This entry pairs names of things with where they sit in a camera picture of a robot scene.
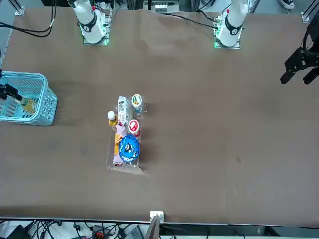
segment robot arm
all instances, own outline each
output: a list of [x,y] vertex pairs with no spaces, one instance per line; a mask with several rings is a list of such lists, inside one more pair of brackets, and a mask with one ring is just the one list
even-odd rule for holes
[[242,30],[243,23],[248,13],[247,0],[232,0],[229,13],[222,15],[223,24],[217,39],[227,47],[234,46]]
[[[310,49],[306,47],[307,37],[313,42]],[[286,72],[280,78],[282,84],[286,84],[296,72],[308,67],[312,68],[303,78],[305,84],[309,84],[319,75],[319,11],[308,25],[303,45],[299,47],[285,62]]]
[[90,0],[68,0],[80,22],[82,35],[91,44],[98,43],[106,36],[105,15],[93,10]]

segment small bottle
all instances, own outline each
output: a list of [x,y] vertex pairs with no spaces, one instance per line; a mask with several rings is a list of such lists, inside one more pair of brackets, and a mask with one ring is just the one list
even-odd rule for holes
[[135,112],[136,113],[140,113],[143,109],[143,106],[142,106],[142,97],[141,95],[139,94],[134,94],[132,96],[132,99],[131,99],[131,102],[132,102],[132,106],[134,107],[135,109]]
[[109,118],[109,126],[111,126],[114,132],[116,132],[116,124],[118,122],[118,116],[114,113],[114,111],[109,111],[108,118]]
[[133,119],[129,122],[129,132],[133,135],[136,139],[140,137],[140,125],[137,120]]
[[17,103],[21,104],[22,107],[31,114],[34,114],[36,109],[36,102],[31,98],[22,97],[21,101],[15,100]]

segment black cable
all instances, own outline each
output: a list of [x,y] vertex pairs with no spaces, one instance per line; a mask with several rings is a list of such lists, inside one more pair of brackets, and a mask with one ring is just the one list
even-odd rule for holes
[[90,227],[86,222],[84,222],[84,224],[85,224],[91,231],[93,231],[93,227]]
[[223,14],[226,11],[226,9],[228,9],[230,7],[230,5],[228,5],[221,13]]
[[76,230],[76,233],[78,234],[78,236],[79,236],[79,239],[81,239],[81,236],[80,236],[80,234],[79,234],[79,231],[77,230],[77,229],[75,229]]
[[311,44],[312,42],[313,42],[313,41],[309,42],[309,44],[308,44],[308,46],[307,46],[307,50],[308,50],[308,48],[309,48],[309,46],[310,46],[310,44]]
[[48,232],[49,235],[50,235],[50,237],[51,237],[51,239],[54,239],[54,237],[53,237],[52,234],[51,234],[51,231],[50,231],[48,222],[41,222],[41,223],[42,223],[43,227],[45,228],[45,232]]
[[217,26],[207,25],[207,24],[204,24],[204,23],[201,23],[201,22],[198,22],[198,21],[194,21],[194,20],[189,19],[189,18],[184,17],[184,16],[174,15],[174,14],[170,14],[170,13],[165,14],[165,15],[177,16],[177,17],[182,18],[182,19],[184,19],[184,20],[191,21],[191,22],[194,22],[194,23],[196,23],[196,24],[199,24],[199,25],[202,25],[202,26],[206,26],[206,27],[209,27],[209,28],[213,28],[213,29],[218,30],[218,27],[217,27]]
[[165,227],[163,227],[163,226],[160,226],[160,227],[163,228],[164,230],[167,230],[167,231],[169,231],[170,233],[172,233],[173,236],[174,236],[174,239],[177,239],[176,234],[175,234],[171,229],[165,228]]
[[105,235],[105,231],[104,231],[103,223],[102,223],[102,228],[103,228],[103,237],[104,237],[104,235]]
[[40,228],[39,225],[40,225],[40,222],[38,222],[38,225],[36,227],[36,235],[37,235],[38,239],[40,239],[40,237],[39,237],[39,228]]
[[210,227],[208,227],[208,230],[207,230],[207,237],[206,237],[206,239],[208,239],[209,234],[210,234]]
[[200,10],[200,11],[198,11],[198,12],[200,12],[201,14],[203,14],[203,15],[204,15],[204,17],[206,17],[208,20],[214,21],[214,19],[213,19],[213,18],[211,18],[211,17],[207,16],[207,15],[206,15],[206,13],[204,13],[202,10]]
[[216,0],[210,0],[210,1],[208,1],[204,6],[202,6],[198,11],[201,11],[201,10],[203,10],[203,8],[205,8],[208,4],[210,4],[212,1],[214,1],[213,3],[212,3],[212,5],[216,2]]
[[237,235],[239,235],[239,236],[242,236],[242,237],[244,237],[244,239],[246,239],[246,237],[245,237],[244,234],[239,234],[236,229],[234,229],[234,230],[235,230],[235,234],[237,234]]
[[[48,224],[48,226],[50,227],[50,226],[51,226],[52,224],[54,224],[54,223],[57,223],[57,221],[52,221],[52,222],[50,222],[50,223]],[[39,229],[40,229],[41,227],[42,227],[42,225],[41,225],[41,226],[39,226],[39,225],[37,226],[37,229],[35,230],[35,232],[34,232],[33,235],[31,236],[31,239],[34,238],[35,234],[37,234],[37,236],[38,236]]]
[[[54,1],[55,1],[55,11],[54,11],[54,16],[53,16],[53,8],[54,8],[53,4],[54,4]],[[50,23],[50,26],[49,26],[46,30],[43,30],[43,31],[37,31],[37,30],[30,30],[30,29],[19,28],[19,27],[15,27],[15,26],[6,24],[6,23],[4,23],[4,22],[0,22],[0,27],[10,28],[10,29],[20,31],[20,32],[23,32],[23,33],[28,34],[28,35],[31,35],[31,36],[35,36],[35,37],[40,37],[40,38],[47,37],[47,36],[51,33],[51,31],[52,31],[52,21],[53,21],[53,19],[55,19],[55,17],[56,17],[56,10],[57,10],[57,0],[52,0],[51,23]],[[49,31],[49,32],[48,32],[46,35],[36,35],[36,34],[31,33],[31,32],[45,33],[45,32],[47,32],[47,31]]]

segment cable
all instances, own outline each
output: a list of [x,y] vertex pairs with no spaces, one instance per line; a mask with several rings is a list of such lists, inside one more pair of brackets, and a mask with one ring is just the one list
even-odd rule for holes
[[103,223],[102,223],[102,228],[103,228],[103,237],[104,237],[104,235],[105,235],[105,231],[104,231]]
[[194,20],[189,19],[189,18],[184,17],[184,16],[174,15],[174,14],[170,14],[170,13],[164,14],[164,15],[176,16],[176,17],[182,18],[182,19],[184,19],[184,20],[191,21],[191,22],[194,22],[194,23],[196,23],[196,24],[199,24],[199,25],[202,25],[202,26],[206,26],[206,27],[209,27],[209,28],[213,28],[213,29],[218,30],[218,27],[217,27],[217,26],[206,25],[206,24],[204,24],[204,23],[201,23],[201,22],[198,22],[198,21],[194,21]]
[[221,13],[223,14],[226,11],[226,9],[228,9],[230,7],[230,5],[228,5]]
[[234,229],[234,230],[235,230],[235,234],[237,234],[237,235],[239,235],[239,236],[242,236],[242,237],[244,237],[244,239],[246,239],[246,237],[245,237],[244,234],[239,234],[236,229]]
[[166,225],[162,225],[162,227],[164,228],[169,228],[169,229],[174,229],[174,230],[179,230],[179,231],[182,231],[182,232],[186,232],[188,234],[191,234],[192,232],[191,231],[188,231],[188,230],[185,230],[183,228],[176,228],[176,227],[171,227],[171,226],[166,226]]
[[81,236],[80,236],[80,234],[79,234],[79,231],[77,230],[77,229],[75,229],[76,230],[76,233],[78,234],[78,236],[79,236],[79,239],[81,239]]
[[[54,16],[53,16],[53,8],[54,8],[53,4],[54,4],[54,2],[55,2],[55,11],[54,11]],[[57,0],[52,0],[51,23],[50,23],[50,26],[46,30],[43,30],[43,31],[23,29],[23,28],[19,28],[19,27],[15,27],[15,26],[6,24],[6,23],[1,22],[1,21],[0,21],[0,27],[10,28],[10,29],[20,31],[20,32],[23,32],[23,33],[31,35],[31,36],[35,36],[35,37],[40,37],[40,38],[47,37],[52,31],[52,25],[53,25],[53,22],[54,22],[55,17],[56,17],[56,10],[57,10]],[[47,31],[49,31],[49,32],[46,35],[36,35],[36,34],[31,33],[31,32],[45,33]]]
[[207,230],[207,237],[206,237],[206,239],[208,239],[208,238],[209,238],[209,234],[210,234],[210,227],[208,227],[208,230]]
[[85,221],[84,224],[88,227],[88,229],[90,229],[91,231],[93,231],[93,227],[90,227]]
[[203,14],[208,20],[214,21],[213,18],[207,16],[206,13],[204,13],[202,10],[200,10],[200,11],[198,11],[198,12],[200,12],[201,14]]
[[309,48],[309,46],[310,46],[310,44],[311,44],[312,42],[313,42],[313,41],[309,42],[309,44],[308,44],[308,46],[307,46],[307,50],[308,50],[308,48]]
[[204,6],[202,6],[198,11],[203,10],[203,8],[205,8],[208,4],[210,4],[213,1],[212,5],[216,2],[216,0],[210,0],[208,1]]
[[49,228],[49,225],[48,225],[48,222],[41,222],[41,224],[43,225],[43,227],[45,228],[45,232],[48,232],[49,233],[49,235],[50,235],[50,237],[51,237],[51,239],[54,239],[54,237],[52,236],[52,234],[51,234],[51,231],[50,231],[50,228]]
[[173,236],[174,236],[173,238],[174,238],[174,239],[177,239],[176,234],[175,234],[171,229],[165,228],[165,227],[163,227],[162,225],[160,225],[160,227],[161,227],[161,228],[164,228],[165,230],[167,230],[167,231],[169,231],[170,233],[172,233]]

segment brown table surface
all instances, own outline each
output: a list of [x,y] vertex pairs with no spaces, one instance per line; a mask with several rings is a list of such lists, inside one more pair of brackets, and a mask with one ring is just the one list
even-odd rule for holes
[[[15,25],[46,29],[50,11]],[[59,102],[51,127],[0,124],[1,215],[318,226],[319,82],[279,81],[299,15],[247,16],[240,50],[147,11],[118,11],[107,47],[82,46],[76,22],[59,8],[48,38],[12,34],[3,68],[42,73]],[[133,93],[143,176],[105,167],[107,112]]]

